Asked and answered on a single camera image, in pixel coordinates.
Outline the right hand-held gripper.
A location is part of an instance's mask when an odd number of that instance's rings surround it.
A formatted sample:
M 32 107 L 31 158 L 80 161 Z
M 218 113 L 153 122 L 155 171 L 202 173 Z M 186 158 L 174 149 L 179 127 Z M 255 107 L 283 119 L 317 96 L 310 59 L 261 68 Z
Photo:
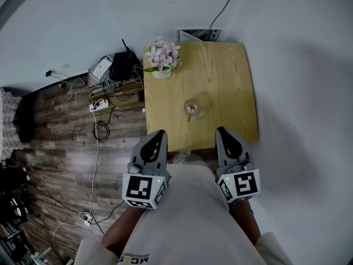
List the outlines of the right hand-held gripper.
M 250 160 L 248 144 L 236 132 L 220 126 L 216 130 L 219 185 L 228 204 L 249 200 L 260 193 L 259 170 Z

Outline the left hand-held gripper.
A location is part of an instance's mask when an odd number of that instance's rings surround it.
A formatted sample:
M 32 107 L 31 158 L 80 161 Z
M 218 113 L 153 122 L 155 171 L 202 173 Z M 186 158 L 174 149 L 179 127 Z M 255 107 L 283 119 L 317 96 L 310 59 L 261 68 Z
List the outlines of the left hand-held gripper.
M 132 207 L 157 209 L 168 187 L 170 173 L 168 136 L 159 130 L 143 137 L 133 148 L 127 173 L 123 175 L 122 198 Z

